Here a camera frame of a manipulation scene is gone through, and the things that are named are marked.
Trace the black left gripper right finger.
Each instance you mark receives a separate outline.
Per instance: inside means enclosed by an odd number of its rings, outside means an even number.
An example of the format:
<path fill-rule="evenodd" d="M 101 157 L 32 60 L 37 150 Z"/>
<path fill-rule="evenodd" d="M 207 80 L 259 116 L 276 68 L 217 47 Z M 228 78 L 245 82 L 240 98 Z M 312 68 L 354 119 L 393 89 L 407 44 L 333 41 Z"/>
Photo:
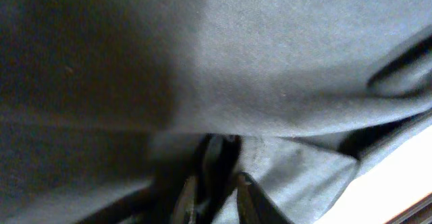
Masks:
<path fill-rule="evenodd" d="M 240 224 L 293 224 L 268 198 L 251 175 L 237 176 L 236 204 Z"/>

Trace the black t-shirt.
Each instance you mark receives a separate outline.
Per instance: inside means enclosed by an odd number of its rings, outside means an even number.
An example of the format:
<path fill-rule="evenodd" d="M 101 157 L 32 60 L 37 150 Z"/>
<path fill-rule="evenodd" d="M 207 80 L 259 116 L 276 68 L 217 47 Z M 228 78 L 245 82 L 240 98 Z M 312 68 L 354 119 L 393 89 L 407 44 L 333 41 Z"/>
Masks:
<path fill-rule="evenodd" d="M 431 0 L 1 0 L 1 222 L 313 223 L 431 125 Z"/>

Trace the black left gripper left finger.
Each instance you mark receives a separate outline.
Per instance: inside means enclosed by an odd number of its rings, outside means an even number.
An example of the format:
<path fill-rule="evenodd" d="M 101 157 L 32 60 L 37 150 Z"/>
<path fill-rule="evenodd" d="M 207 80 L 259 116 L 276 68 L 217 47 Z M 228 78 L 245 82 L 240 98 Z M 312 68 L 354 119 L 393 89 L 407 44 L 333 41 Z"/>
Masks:
<path fill-rule="evenodd" d="M 195 175 L 188 177 L 174 206 L 171 224 L 196 224 L 198 180 Z"/>

